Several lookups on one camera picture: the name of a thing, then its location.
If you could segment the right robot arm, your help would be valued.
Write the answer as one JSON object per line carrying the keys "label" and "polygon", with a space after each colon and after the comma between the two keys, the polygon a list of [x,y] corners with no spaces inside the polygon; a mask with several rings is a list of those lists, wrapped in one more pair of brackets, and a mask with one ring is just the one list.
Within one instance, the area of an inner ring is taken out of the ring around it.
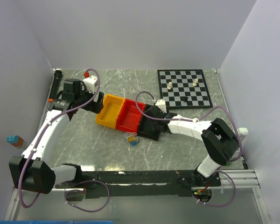
{"label": "right robot arm", "polygon": [[151,120],[153,127],[160,132],[181,134],[204,143],[208,154],[193,171],[195,183],[200,186],[210,182],[213,174],[242,148],[238,132],[220,118],[213,121],[188,119],[175,113],[165,113],[156,105],[142,115]]}

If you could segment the black plastic bin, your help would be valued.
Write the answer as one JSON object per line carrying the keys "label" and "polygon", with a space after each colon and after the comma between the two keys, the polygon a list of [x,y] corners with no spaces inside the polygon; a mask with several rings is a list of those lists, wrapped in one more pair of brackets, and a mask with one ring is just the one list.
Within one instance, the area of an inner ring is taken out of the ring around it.
{"label": "black plastic bin", "polygon": [[[163,116],[162,111],[155,105],[146,105],[144,108],[144,113],[154,118],[161,118]],[[146,116],[142,115],[139,122],[137,135],[140,137],[158,141],[161,132],[157,128],[156,122],[156,120],[147,118]]]}

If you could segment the red plastic bin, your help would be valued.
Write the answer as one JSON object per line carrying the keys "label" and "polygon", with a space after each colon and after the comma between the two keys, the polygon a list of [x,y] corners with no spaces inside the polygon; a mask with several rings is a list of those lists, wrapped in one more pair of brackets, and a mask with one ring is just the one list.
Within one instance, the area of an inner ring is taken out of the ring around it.
{"label": "red plastic bin", "polygon": [[136,133],[142,113],[138,110],[134,100],[125,99],[119,112],[116,129],[123,132]]}

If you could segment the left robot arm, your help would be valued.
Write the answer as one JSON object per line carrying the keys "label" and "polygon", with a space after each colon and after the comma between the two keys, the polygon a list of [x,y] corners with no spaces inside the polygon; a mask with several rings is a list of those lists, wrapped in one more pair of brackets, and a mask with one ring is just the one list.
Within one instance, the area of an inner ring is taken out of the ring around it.
{"label": "left robot arm", "polygon": [[99,84],[96,76],[64,81],[63,90],[49,104],[45,121],[32,143],[21,156],[13,156],[9,162],[17,189],[48,194],[60,183],[67,182],[73,188],[82,184],[83,176],[79,165],[64,163],[51,168],[48,162],[59,135],[78,109],[96,114],[102,110],[104,94],[98,91]]}

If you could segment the yellow plastic bin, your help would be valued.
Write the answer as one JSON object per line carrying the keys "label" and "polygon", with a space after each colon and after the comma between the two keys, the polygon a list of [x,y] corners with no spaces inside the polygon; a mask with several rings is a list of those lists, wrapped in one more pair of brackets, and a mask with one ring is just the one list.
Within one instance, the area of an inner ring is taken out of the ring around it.
{"label": "yellow plastic bin", "polygon": [[123,106],[125,98],[106,94],[103,100],[103,109],[96,116],[96,123],[115,129],[119,112]]}

